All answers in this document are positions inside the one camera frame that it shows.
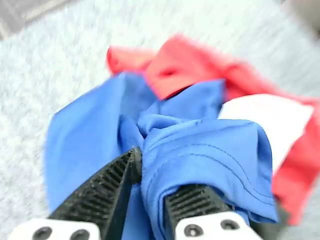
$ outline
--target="red shirt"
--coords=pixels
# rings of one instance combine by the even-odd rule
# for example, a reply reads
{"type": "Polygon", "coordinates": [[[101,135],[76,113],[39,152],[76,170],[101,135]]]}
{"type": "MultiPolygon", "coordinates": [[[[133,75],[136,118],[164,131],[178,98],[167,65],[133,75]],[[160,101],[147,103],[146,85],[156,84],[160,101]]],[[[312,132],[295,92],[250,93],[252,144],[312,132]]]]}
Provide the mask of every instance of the red shirt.
{"type": "Polygon", "coordinates": [[[252,94],[273,94],[312,105],[314,111],[305,133],[273,176],[272,191],[297,224],[320,170],[320,107],[318,100],[288,95],[264,81],[248,64],[195,46],[181,36],[170,38],[154,54],[110,47],[106,55],[113,74],[143,73],[161,100],[203,81],[225,79],[226,101],[252,94]]]}

